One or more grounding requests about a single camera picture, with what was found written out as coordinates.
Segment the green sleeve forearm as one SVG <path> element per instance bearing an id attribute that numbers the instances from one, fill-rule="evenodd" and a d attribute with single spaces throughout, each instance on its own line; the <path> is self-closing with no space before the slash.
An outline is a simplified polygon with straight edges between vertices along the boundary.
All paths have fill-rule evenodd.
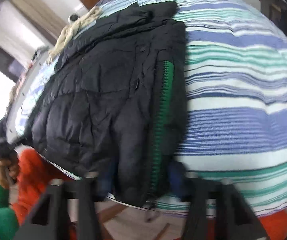
<path id="1" fill-rule="evenodd" d="M 0 185 L 0 239 L 13 239 L 18 228 L 15 212 L 9 206 L 9 189 Z"/>

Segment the person left hand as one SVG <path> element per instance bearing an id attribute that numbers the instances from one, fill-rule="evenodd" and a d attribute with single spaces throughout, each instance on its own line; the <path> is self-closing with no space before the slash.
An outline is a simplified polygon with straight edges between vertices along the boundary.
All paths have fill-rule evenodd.
<path id="1" fill-rule="evenodd" d="M 14 151 L 9 157 L 0 159 L 0 186 L 9 189 L 16 183 L 20 172 L 18 154 Z"/>

